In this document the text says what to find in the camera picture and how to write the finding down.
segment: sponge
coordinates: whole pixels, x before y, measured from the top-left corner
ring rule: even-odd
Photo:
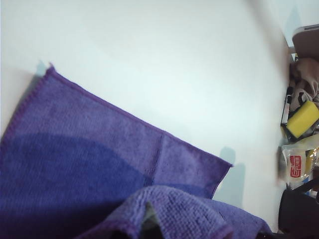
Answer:
[[[319,119],[319,110],[311,101],[303,106],[288,120],[287,129],[294,137],[299,138]]]

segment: brown cloth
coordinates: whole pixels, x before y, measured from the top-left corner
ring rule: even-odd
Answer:
[[[290,111],[295,111],[305,101],[312,101],[319,108],[319,62],[301,58],[291,65],[291,75],[290,86],[294,93]]]

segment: white surface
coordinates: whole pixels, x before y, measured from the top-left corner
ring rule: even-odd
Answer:
[[[42,62],[52,62],[93,94],[234,163],[215,198],[276,230],[288,57],[269,12],[254,0],[2,0],[1,134]]]
[[[271,0],[274,16],[285,35],[289,46],[297,28],[319,24],[318,0]]]

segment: packaging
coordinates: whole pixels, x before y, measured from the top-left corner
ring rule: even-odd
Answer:
[[[309,177],[313,167],[319,164],[319,134],[283,145],[282,152],[287,164],[286,181],[292,184],[302,182]]]

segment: purple microfiber towel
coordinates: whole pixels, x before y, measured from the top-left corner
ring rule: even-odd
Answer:
[[[153,208],[159,230],[144,237],[148,205]],[[171,187],[151,186],[130,196],[103,222],[77,239],[118,238],[114,236],[118,232],[132,239],[255,239],[259,231],[270,229],[262,219],[239,208]]]
[[[70,238],[150,185],[211,198],[230,166],[51,67],[1,141],[0,235]]]

